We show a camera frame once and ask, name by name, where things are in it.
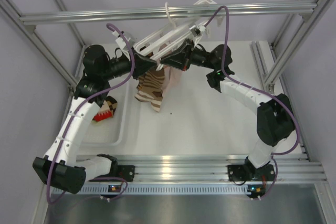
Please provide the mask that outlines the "white plastic clip hanger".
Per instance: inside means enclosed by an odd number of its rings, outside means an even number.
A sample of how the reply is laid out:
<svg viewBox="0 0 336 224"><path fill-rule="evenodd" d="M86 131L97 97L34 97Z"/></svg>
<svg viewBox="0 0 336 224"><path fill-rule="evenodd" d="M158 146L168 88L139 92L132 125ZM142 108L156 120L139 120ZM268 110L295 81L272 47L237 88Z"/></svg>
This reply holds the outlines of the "white plastic clip hanger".
<svg viewBox="0 0 336 224"><path fill-rule="evenodd" d="M160 60L170 51L176 50L185 40L190 39L197 45L202 37L193 37L189 28L195 24L208 26L212 19L217 20L220 26L223 22L223 15L213 14L219 5L213 0L198 0L194 5L182 10L184 21L178 21L177 13L168 2L164 5L164 11L168 23L160 29L152 32L142 40L133 45L135 52L147 56L153 53L151 57L154 60Z"/></svg>

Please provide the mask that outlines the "brown beige striped sock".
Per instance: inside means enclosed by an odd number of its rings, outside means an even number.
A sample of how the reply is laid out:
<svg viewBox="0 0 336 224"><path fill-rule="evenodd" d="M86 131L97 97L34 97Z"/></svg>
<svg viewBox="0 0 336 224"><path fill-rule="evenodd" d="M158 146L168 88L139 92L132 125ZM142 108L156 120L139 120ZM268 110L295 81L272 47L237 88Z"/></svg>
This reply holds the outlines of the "brown beige striped sock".
<svg viewBox="0 0 336 224"><path fill-rule="evenodd" d="M156 112L160 112L161 109L161 104L162 104L162 100L163 100L163 95L162 95L162 90L160 91L152 91L151 93L151 107L154 111Z"/></svg>

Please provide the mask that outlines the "brown yellow argyle sock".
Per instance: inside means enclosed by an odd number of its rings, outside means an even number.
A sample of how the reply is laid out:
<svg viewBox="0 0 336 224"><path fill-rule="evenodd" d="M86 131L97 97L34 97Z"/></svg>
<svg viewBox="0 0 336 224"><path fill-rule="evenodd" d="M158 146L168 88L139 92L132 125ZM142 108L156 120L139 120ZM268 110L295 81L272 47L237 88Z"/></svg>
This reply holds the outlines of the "brown yellow argyle sock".
<svg viewBox="0 0 336 224"><path fill-rule="evenodd" d="M138 81L139 81L139 83L138 83L138 85L137 85L137 90L141 90L142 89L142 87L143 87L143 83L144 83L144 80L145 80L145 75L146 75L146 72L147 71L149 71L151 68L149 68L148 70L146 70L142 75L140 75L139 77L138 77Z"/></svg>

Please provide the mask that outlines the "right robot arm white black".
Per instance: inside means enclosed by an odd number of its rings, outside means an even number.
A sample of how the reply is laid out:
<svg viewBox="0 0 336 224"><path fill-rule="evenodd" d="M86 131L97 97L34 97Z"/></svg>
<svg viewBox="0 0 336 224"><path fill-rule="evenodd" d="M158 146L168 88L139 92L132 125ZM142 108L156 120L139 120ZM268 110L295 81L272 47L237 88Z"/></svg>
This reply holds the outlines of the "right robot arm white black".
<svg viewBox="0 0 336 224"><path fill-rule="evenodd" d="M233 62L227 45L218 45L211 52L187 39L172 53L162 57L160 63L182 71L191 65L209 68L209 86L244 105L257 117L257 143L242 165L228 168L229 180L237 185L247 181L275 181L278 167L271 164L276 146L295 130L289 99L283 93L273 96L257 91L239 82L229 65Z"/></svg>

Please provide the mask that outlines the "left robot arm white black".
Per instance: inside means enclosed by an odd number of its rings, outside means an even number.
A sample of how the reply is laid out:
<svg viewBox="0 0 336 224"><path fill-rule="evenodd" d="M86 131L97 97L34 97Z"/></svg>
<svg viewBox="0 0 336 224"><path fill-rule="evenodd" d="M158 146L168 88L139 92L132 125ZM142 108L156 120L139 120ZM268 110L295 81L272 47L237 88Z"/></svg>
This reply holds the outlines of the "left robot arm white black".
<svg viewBox="0 0 336 224"><path fill-rule="evenodd" d="M114 180L119 173L117 159L108 154L76 161L88 127L102 108L108 92L113 90L109 81L124 74L137 78L157 65L155 60L134 49L128 56L123 53L111 58L101 45L86 48L82 63L83 76L64 124L44 156L33 161L34 171L48 189L54 187L72 194L78 193L87 181Z"/></svg>

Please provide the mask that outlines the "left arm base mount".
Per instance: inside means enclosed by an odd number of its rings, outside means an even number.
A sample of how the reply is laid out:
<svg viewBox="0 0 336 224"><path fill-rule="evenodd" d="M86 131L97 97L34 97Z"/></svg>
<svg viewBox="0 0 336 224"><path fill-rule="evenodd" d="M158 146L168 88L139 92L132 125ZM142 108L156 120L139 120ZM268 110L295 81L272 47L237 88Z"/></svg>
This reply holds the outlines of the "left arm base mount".
<svg viewBox="0 0 336 224"><path fill-rule="evenodd" d="M132 182L135 176L135 166L133 165L118 165L113 172L114 177L123 178L127 182Z"/></svg>

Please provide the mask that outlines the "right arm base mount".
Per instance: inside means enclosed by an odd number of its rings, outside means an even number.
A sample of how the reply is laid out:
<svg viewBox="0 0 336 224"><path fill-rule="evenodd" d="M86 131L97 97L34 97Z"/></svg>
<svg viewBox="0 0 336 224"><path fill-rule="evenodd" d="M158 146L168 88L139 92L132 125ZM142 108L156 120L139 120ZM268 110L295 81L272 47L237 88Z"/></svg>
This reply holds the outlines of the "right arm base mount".
<svg viewBox="0 0 336 224"><path fill-rule="evenodd" d="M230 182L246 182L249 180L248 172L242 164L233 164L227 166L228 179Z"/></svg>

